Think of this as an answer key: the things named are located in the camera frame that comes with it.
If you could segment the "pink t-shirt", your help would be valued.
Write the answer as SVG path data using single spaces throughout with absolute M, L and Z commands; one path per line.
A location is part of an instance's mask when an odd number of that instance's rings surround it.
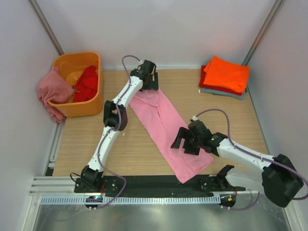
M 201 150 L 198 155 L 172 149 L 179 128 L 187 128 L 183 118 L 161 90 L 139 91 L 129 103 L 175 176 L 185 183 L 206 167 L 214 158 Z

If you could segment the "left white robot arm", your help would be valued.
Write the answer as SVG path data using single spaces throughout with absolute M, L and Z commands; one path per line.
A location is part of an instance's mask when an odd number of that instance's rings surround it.
M 93 192 L 103 185 L 104 164 L 111 148 L 128 123 L 127 107 L 139 91 L 158 90 L 156 64 L 139 61 L 137 68 L 128 74 L 128 81 L 121 92 L 103 107 L 103 133 L 94 155 L 76 179 L 76 190 Z

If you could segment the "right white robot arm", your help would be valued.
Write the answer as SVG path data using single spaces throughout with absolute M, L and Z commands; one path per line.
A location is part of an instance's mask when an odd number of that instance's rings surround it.
M 192 121 L 187 128 L 181 127 L 171 148 L 182 148 L 185 154 L 192 155 L 204 150 L 238 162 L 248 170 L 226 165 L 216 174 L 221 188 L 239 187 L 257 191 L 279 207 L 287 207 L 308 183 L 287 156 L 280 154 L 274 157 L 246 148 L 227 135 L 212 133 L 200 120 Z

